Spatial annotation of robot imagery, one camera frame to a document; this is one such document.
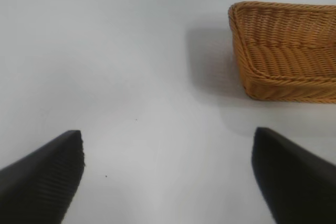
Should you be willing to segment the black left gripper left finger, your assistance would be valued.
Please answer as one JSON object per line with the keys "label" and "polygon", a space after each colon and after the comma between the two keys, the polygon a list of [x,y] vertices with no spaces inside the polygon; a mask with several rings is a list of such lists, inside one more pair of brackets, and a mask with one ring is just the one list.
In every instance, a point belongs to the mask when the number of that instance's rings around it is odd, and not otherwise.
{"label": "black left gripper left finger", "polygon": [[1,223],[62,223],[85,168],[79,130],[1,169]]}

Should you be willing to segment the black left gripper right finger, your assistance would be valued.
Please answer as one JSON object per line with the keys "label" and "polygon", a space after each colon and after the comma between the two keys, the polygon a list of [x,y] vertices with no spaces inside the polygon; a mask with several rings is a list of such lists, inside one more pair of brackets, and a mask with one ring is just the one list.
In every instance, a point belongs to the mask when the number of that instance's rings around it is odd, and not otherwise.
{"label": "black left gripper right finger", "polygon": [[255,131],[251,164],[276,223],[335,223],[335,165],[266,127]]}

